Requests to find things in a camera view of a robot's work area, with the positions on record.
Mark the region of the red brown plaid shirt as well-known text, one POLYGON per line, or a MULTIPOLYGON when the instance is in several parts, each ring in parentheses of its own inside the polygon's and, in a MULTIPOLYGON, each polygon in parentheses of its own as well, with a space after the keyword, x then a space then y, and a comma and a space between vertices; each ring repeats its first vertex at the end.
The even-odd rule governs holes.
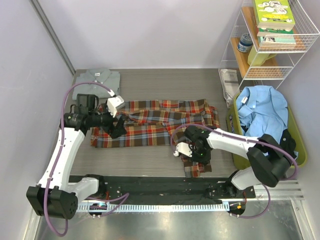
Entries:
POLYGON ((206 99, 127 101, 116 117, 124 120, 126 134, 112 139, 102 128, 91 131, 95 148, 169 146, 186 142, 186 124, 220 127, 218 112, 206 99))

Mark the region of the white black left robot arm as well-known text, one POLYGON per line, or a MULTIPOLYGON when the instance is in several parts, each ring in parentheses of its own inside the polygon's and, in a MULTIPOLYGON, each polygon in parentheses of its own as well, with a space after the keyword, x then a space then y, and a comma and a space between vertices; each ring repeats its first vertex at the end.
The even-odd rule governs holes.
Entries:
POLYGON ((78 94, 76 103, 63 115, 64 125, 59 129, 58 140, 49 165, 36 186, 30 186, 26 197, 38 216, 70 220, 78 204, 88 197, 102 199, 107 192, 103 177, 84 175, 74 185, 69 185, 71 169, 91 128, 102 130, 115 139, 125 135, 124 120, 117 112, 125 105, 119 95, 109 97, 99 110, 99 98, 94 94, 78 94))

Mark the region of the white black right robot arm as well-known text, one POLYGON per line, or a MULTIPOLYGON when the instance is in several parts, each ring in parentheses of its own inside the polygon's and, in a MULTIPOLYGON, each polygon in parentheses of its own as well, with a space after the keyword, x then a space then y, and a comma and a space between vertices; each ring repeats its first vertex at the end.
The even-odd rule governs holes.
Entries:
POLYGON ((247 137, 191 124, 183 135, 190 143, 180 142, 176 151, 195 162, 209 163, 212 150, 223 150, 248 160, 249 167, 235 171, 226 182, 226 193, 233 198, 251 186, 275 187, 295 161, 269 134, 247 137))

